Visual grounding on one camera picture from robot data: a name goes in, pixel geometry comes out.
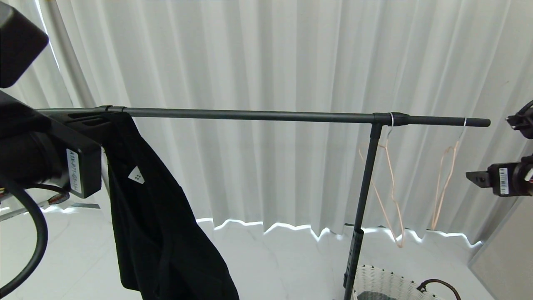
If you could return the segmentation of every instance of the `black garment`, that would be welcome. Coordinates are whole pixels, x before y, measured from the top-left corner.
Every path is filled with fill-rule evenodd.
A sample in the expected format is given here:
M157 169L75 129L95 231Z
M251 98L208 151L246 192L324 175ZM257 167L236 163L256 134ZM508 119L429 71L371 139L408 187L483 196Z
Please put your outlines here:
M196 223L179 184L126 113L104 114L103 142L122 285L144 300L238 300L222 256ZM144 183L128 176L138 167Z

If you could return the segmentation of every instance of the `beige panel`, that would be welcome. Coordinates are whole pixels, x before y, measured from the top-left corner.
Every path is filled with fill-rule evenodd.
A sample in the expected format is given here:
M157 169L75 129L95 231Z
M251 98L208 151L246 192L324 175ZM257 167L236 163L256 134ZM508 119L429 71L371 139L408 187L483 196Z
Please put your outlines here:
M474 257L470 269L495 299L531 299L533 198L516 203L508 219Z

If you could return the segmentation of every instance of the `vertical pole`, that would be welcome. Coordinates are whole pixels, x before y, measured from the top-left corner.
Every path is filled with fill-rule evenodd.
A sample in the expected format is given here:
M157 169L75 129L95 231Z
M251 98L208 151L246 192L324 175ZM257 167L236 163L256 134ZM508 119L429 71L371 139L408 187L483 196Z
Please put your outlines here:
M353 282L356 278L357 263L359 261L359 255L361 254L361 246L363 243L364 232L361 229L361 226L363 223L363 215L365 213L368 190L370 189L370 180L372 178L374 162L376 161L377 147L382 128L383 124L374 123L372 124L372 129L370 131L370 143L368 146L365 171L363 173L361 192L359 194L359 204L357 205L356 221L353 226L350 254L348 255L346 273L344 273L344 300L351 300L352 297Z

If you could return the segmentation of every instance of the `black metal rod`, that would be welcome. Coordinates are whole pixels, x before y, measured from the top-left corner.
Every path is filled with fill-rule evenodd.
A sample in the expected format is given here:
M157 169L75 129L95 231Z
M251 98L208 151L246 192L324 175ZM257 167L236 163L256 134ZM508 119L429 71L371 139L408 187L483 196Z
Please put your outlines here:
M357 204L356 220L353 226L352 243L346 268L347 276L345 281L344 300L351 300L353 283L356 279L357 263L359 262L359 255L361 254L364 233L361 228L363 224L363 215L365 214L368 191L370 190L370 180L372 179L372 171L374 170L374 162L376 161L376 153L382 128L383 126L381 124L372 124L372 129L370 130L370 143L368 144L367 159L365 170L363 172L361 191L359 192L359 203Z
M90 112L127 112L134 117L170 117L185 119L217 120L257 120L257 121L296 121L327 123L380 123L391 125L390 113L349 114L349 113L315 113L315 112L273 112L261 110L213 110L213 109L177 109L177 108L133 108L120 106L102 106L96 108L47 108L38 109L44 114L65 113L78 114ZM393 113L394 126L407 124L463 126L465 118L410 116ZM489 119L468 118L468 127L488 127Z

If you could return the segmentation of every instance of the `wire hanger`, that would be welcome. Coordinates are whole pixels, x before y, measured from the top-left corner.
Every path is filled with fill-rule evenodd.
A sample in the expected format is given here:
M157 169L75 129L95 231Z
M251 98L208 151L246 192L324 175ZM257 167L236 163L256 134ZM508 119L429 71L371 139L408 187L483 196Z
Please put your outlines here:
M435 206L433 208L433 217L431 220L431 230L435 230L435 228L437 227L437 222L439 221L440 210L442 209L442 202L444 200L444 194L446 193L446 188L448 187L448 184L450 183L451 175L454 173L455 158L457 157L457 147L459 146L459 143L461 142L461 138L466 129L466 120L467 118L465 117L463 129L461 130L461 134L459 135L459 137L457 138L457 141L455 142L455 146L454 147L450 146L446 148L446 150L444 150L444 153L442 154L442 157L440 159L439 176L437 179L437 191L435 192ZM450 151L453 151L453 156L451 158L450 174L448 174L448 178L446 178L446 182L444 184L444 187L442 188L442 194L440 195L440 200L439 200L439 188L440 188L440 176L442 173L442 163L444 161L444 157Z
M391 135L392 130L394 129L394 115L392 113L390 113L390 114L391 114L392 122L391 122L391 127L389 128L389 132L387 133L387 138L385 140L385 145L384 146L383 145L378 145L378 146L385 149L385 154L387 156L387 163L389 165L389 171L391 173L391 179L392 179L391 199L394 202L394 204L396 205L396 211L398 212L398 218L400 219L400 227L401 227L401 240L400 241L398 241L398 238L396 237L396 234L394 233L394 230L392 229L391 222L389 221L389 217L387 216L387 213L385 211L385 207L383 206L383 201L381 200L381 197L379 196L379 192L377 191L376 184L374 183L374 180L370 179L370 183L372 184L372 187L374 188L374 192L376 192L376 196L377 196L377 199L379 201L379 206L381 207L381 211L383 212L383 216L385 217L385 221L387 223L387 226L389 227L389 230L391 231L392 238L394 239L394 243L396 243L396 246L398 246L398 248L402 248L403 245L405 244L405 228L403 226L403 219L402 219L402 215L401 215L400 204L394 198L394 188L395 188L395 186L394 186L394 172L392 170L391 157L389 155L389 137ZM364 161L363 155L361 154L361 149L360 148L359 148L358 152L359 152L359 156Z

